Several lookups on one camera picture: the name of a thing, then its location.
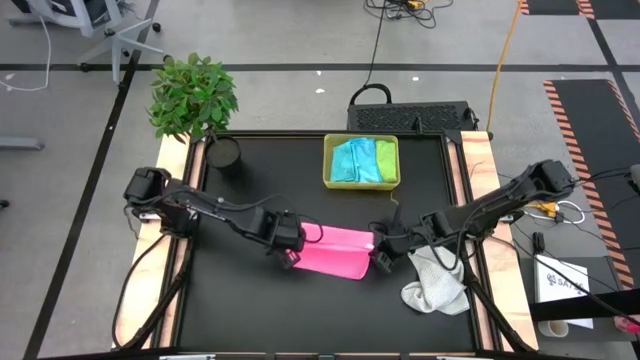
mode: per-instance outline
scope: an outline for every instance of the white towel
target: white towel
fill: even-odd
[[[438,247],[436,251],[446,266],[453,265],[455,256],[449,250]],[[410,283],[400,292],[405,304],[423,313],[437,310],[447,315],[457,315],[469,309],[465,286],[462,285],[462,261],[458,261],[453,271],[447,271],[440,266],[430,246],[416,250],[409,259],[416,267],[420,281]]]

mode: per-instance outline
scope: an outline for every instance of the striped floor marking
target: striped floor marking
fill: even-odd
[[[624,116],[627,118],[627,122],[629,122],[629,126],[631,126],[631,131],[633,131],[633,135],[636,137],[636,140],[638,140],[638,142],[640,143],[640,131],[638,131],[638,125],[636,125],[635,121],[633,121],[633,118],[631,117],[629,110],[627,110],[627,106],[625,105],[624,100],[622,100],[622,95],[620,95],[620,92],[618,91],[618,88],[616,87],[616,85],[613,83],[613,81],[611,80],[608,80],[608,81],[609,81],[609,86],[611,86],[611,90],[613,91],[613,94],[616,96],[616,98],[618,98],[618,104],[620,104],[620,108],[622,109]]]
[[[580,15],[586,16],[588,19],[595,19],[593,14],[593,7],[591,7],[591,0],[576,0],[578,4],[578,11]]]
[[[522,4],[520,5],[520,13],[523,15],[529,15],[529,3],[527,0],[522,1]]]
[[[598,225],[598,229],[600,230],[600,234],[602,235],[604,244],[607,247],[609,256],[611,256],[611,260],[613,261],[613,266],[615,268],[616,275],[618,276],[618,280],[620,280],[620,283],[622,284],[622,288],[624,290],[632,289],[634,283],[631,276],[631,271],[627,266],[624,255],[620,251],[620,243],[618,243],[616,233],[613,230],[611,223],[609,222],[607,212],[604,210],[602,201],[600,200],[600,195],[598,194],[598,191],[596,189],[596,185],[593,182],[589,181],[589,179],[591,178],[589,167],[584,161],[582,151],[580,150],[580,146],[578,144],[578,139],[576,139],[575,134],[571,129],[571,123],[569,123],[569,118],[567,118],[566,111],[562,106],[560,96],[558,95],[556,87],[551,81],[544,81],[544,90],[547,92],[547,97],[549,98],[549,102],[551,103],[551,109],[553,109],[553,114],[556,117],[558,127],[560,128],[560,132],[562,133],[562,138],[564,139],[564,142],[567,145],[567,149],[569,150],[569,156],[571,156],[571,161],[576,168],[576,173],[578,174],[580,180],[584,182],[584,184],[582,185],[582,190],[587,197],[589,206],[593,210],[593,217],[596,220],[596,224]]]

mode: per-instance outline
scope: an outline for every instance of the pink cloth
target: pink cloth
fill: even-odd
[[[320,237],[316,224],[302,223],[306,239]],[[299,253],[299,269],[360,280],[369,268],[369,252],[373,250],[373,233],[322,226],[324,236],[317,243],[306,242]]]

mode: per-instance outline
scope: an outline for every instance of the office chair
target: office chair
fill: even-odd
[[[82,36],[87,38],[92,37],[97,29],[104,28],[106,39],[81,55],[77,63],[82,71],[87,72],[89,71],[88,61],[111,51],[113,81],[120,88],[124,86],[120,82],[121,56],[128,56],[128,50],[147,50],[164,54],[161,49],[135,40],[135,36],[148,26],[152,26],[155,32],[160,32],[160,24],[152,24],[152,19],[143,20],[119,31],[113,30],[124,20],[125,11],[133,12],[133,5],[125,0],[26,0],[26,2],[30,12],[7,19],[9,24],[15,26],[40,23],[40,17],[42,17],[45,22],[78,28]]]

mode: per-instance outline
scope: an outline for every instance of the green leaves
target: green leaves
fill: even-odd
[[[191,53],[189,54],[189,65],[196,65],[198,63],[198,54]]]
[[[222,119],[222,109],[219,106],[211,111],[211,118],[213,121],[220,121],[220,119]]]
[[[175,66],[175,62],[173,61],[173,58],[171,56],[165,57],[165,59],[164,59],[164,67],[165,67],[165,69],[167,67],[173,67],[173,66]]]
[[[233,78],[221,63],[192,53],[187,62],[167,57],[164,69],[153,72],[158,76],[151,83],[153,104],[145,110],[157,127],[157,137],[169,135],[184,141],[180,134],[202,136],[227,129],[229,114],[238,110],[238,99]]]

